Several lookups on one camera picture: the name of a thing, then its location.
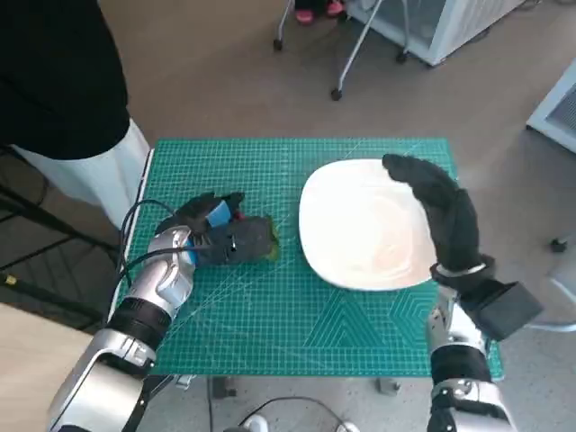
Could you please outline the bare left hand blue tape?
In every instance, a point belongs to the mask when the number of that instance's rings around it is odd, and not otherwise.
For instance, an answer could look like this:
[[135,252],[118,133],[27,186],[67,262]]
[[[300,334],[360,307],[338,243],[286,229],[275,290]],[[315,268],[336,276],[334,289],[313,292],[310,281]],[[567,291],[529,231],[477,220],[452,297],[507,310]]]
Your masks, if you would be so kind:
[[245,198],[242,192],[219,196],[215,192],[195,196],[174,215],[175,225],[186,225],[193,233],[204,233],[209,229],[231,222],[239,213]]

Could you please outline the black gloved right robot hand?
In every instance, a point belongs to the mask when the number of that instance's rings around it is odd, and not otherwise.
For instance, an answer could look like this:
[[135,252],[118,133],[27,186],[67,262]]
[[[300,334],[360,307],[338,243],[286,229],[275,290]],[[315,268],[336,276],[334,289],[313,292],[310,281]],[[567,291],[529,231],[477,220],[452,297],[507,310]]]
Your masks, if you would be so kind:
[[382,165],[392,180],[409,185],[423,206],[436,261],[454,273],[479,266],[477,213],[468,192],[445,170],[424,159],[386,154]]

